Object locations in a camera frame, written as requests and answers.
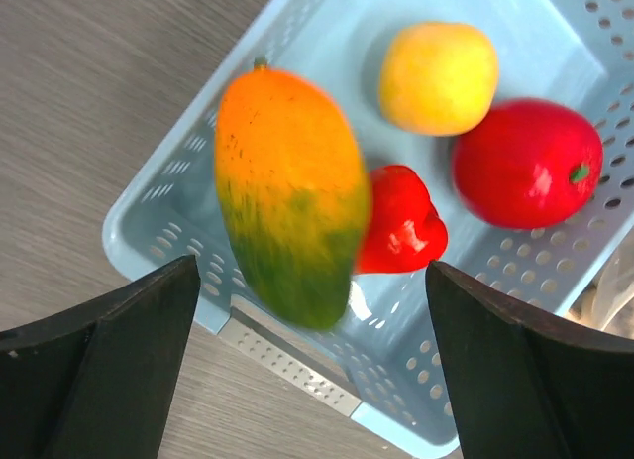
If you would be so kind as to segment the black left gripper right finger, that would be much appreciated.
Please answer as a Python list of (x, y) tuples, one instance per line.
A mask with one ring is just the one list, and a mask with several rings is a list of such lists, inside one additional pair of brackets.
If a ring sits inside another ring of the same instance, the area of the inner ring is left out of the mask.
[(429, 265), (425, 283), (465, 457), (632, 457), (632, 340), (444, 262)]

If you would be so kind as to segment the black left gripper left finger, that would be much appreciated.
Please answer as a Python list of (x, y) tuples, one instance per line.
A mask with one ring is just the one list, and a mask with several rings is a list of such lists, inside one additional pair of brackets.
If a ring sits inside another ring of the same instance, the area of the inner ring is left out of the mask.
[(3, 331), (2, 457), (157, 457), (199, 291), (181, 256)]

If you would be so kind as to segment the red yellow fake pear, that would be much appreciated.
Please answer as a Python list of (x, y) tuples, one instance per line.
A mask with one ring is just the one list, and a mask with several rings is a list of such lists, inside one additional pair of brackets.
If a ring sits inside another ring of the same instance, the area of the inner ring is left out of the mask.
[(416, 172), (388, 165), (373, 170), (370, 181), (372, 214), (356, 273), (410, 273), (440, 259), (448, 230)]

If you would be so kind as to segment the red fake apple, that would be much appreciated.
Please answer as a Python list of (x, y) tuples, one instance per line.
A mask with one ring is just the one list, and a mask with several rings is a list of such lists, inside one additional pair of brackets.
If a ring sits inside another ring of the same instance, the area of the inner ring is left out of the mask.
[(600, 136), (582, 115), (548, 100), (515, 98), (457, 139), (452, 176), (474, 216), (528, 230), (578, 213), (598, 186), (602, 164)]

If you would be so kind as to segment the green fake fruit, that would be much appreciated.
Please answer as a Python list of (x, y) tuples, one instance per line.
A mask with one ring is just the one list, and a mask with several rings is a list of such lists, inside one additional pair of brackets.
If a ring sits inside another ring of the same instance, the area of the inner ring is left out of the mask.
[(325, 91), (259, 57), (223, 94), (215, 185), (230, 245), (260, 301), (328, 330), (344, 315), (371, 213), (363, 154)]

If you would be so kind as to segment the yellow fake lemon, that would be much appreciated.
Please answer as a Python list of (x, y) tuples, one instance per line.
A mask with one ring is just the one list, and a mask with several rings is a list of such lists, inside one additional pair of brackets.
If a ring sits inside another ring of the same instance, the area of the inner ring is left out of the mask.
[(488, 112), (499, 80), (491, 39), (465, 23), (422, 22), (399, 31), (381, 65), (377, 101), (398, 128), (454, 136)]

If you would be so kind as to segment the clear polka dot zip bag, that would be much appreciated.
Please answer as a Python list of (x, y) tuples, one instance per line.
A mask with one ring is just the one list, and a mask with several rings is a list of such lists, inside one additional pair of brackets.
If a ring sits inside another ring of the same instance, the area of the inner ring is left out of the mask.
[(616, 248), (567, 313), (567, 319), (633, 338), (633, 234)]

